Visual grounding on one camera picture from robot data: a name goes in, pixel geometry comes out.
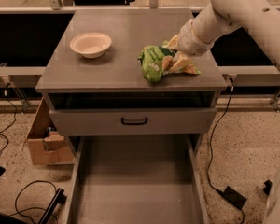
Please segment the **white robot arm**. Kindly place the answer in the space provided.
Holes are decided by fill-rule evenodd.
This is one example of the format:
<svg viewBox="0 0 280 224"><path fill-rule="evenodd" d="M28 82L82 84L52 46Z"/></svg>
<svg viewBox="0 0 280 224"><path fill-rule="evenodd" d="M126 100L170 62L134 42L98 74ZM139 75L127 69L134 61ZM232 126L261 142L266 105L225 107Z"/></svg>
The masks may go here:
<svg viewBox="0 0 280 224"><path fill-rule="evenodd" d="M190 19L168 47L201 56L215 41L244 28L280 73L280 11L267 0L210 0L199 15Z"/></svg>

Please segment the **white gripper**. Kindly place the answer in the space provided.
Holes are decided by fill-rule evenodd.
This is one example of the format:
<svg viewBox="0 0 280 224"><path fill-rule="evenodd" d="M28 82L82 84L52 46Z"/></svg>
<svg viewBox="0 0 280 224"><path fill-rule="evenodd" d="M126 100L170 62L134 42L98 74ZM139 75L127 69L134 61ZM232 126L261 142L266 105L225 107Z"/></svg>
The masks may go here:
<svg viewBox="0 0 280 224"><path fill-rule="evenodd" d="M174 35L167 44L168 49L178 50L169 72L192 73L194 68L190 56L202 56L213 46L213 43L206 43L196 36L193 29L193 19L188 20L180 29L179 34Z"/></svg>

